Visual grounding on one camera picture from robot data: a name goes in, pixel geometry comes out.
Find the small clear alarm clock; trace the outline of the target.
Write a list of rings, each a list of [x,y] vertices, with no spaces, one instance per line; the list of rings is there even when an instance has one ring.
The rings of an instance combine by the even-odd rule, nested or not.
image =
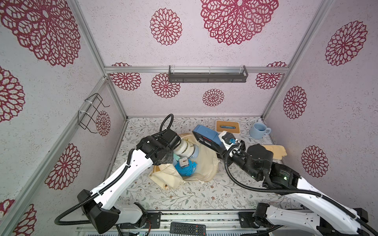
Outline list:
[[[190,160],[187,157],[180,157],[178,164],[180,168],[186,168],[190,165]]]

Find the blue square alarm clock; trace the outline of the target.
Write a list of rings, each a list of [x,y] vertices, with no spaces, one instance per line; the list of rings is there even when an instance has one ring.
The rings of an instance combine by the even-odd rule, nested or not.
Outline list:
[[[225,151],[225,146],[219,138],[219,134],[205,126],[197,125],[193,130],[196,140],[218,154]]]

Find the cream floral canvas bag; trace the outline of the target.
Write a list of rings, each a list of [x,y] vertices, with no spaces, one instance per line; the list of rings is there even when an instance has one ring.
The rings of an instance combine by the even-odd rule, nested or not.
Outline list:
[[[149,178],[164,190],[190,182],[209,182],[218,172],[217,153],[200,144],[193,134],[181,134],[172,164],[154,166]]]

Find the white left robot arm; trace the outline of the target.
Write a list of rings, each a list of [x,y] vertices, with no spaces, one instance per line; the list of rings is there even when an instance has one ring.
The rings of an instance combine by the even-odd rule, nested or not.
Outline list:
[[[116,202],[145,170],[152,166],[171,164],[173,151],[180,141],[180,136],[171,129],[142,138],[129,151],[127,161],[108,179],[91,191],[82,190],[78,194],[78,201],[83,203],[83,213],[99,234],[106,233],[117,224],[142,220],[145,210],[140,204],[118,206]]]

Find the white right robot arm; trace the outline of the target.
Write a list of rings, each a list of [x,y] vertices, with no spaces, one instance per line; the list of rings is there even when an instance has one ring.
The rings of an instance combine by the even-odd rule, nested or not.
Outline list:
[[[267,228],[271,232],[280,227],[292,227],[316,236],[376,236],[378,232],[368,225],[367,212],[362,208],[347,208],[328,197],[291,168],[273,162],[273,152],[257,144],[244,148],[243,142],[232,133],[223,131],[217,136],[225,163],[232,161],[256,181],[261,188],[239,182],[225,171],[238,186],[255,191],[275,193],[293,199],[309,212],[280,209],[259,203],[250,217],[255,229]]]

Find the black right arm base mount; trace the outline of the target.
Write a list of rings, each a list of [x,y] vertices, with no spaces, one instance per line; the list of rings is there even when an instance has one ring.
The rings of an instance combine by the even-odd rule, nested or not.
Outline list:
[[[267,209],[269,204],[259,203],[257,208],[253,211],[241,211],[238,212],[240,226],[242,228],[254,228],[259,229],[269,228],[272,224],[267,220]]]

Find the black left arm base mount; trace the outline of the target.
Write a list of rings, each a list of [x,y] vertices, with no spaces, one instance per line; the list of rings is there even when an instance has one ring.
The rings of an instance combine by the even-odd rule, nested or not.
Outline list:
[[[148,212],[134,224],[123,223],[120,224],[121,229],[159,229],[161,223],[162,212]]]

